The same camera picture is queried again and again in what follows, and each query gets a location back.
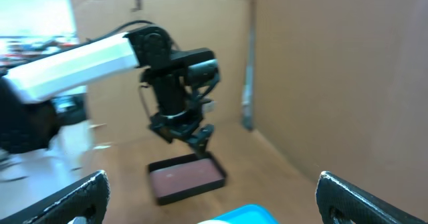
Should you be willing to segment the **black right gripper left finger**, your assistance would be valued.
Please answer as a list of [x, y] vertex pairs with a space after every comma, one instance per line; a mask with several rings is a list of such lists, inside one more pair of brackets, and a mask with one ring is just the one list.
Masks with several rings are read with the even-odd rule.
[[4, 219], [1, 224], [69, 223], [83, 217], [102, 223], [110, 200], [110, 183], [98, 170]]

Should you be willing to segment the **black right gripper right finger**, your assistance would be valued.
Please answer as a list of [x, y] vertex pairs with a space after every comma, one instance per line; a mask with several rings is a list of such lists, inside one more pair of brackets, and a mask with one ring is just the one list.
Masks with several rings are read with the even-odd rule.
[[323, 223], [427, 223], [329, 171], [320, 173], [315, 196]]

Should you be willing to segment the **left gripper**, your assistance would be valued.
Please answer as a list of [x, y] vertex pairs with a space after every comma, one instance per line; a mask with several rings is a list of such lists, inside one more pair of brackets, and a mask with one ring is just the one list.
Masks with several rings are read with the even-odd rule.
[[158, 112], [150, 117], [148, 128], [169, 144], [174, 139], [184, 140], [190, 137], [189, 147], [199, 158], [203, 158], [215, 127], [207, 124], [193, 134], [202, 120], [203, 115], [198, 111], [184, 111], [178, 116], [163, 116]]

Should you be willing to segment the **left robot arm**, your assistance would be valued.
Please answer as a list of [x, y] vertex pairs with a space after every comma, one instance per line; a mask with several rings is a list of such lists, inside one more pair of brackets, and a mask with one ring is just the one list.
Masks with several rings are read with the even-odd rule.
[[204, 157], [214, 127], [201, 125], [203, 106], [220, 81], [215, 54], [207, 48], [183, 51], [164, 28], [146, 20], [2, 67], [1, 148], [11, 154], [47, 148], [60, 130], [55, 96], [134, 69], [142, 70], [140, 87], [155, 94], [158, 110], [148, 115], [149, 129]]

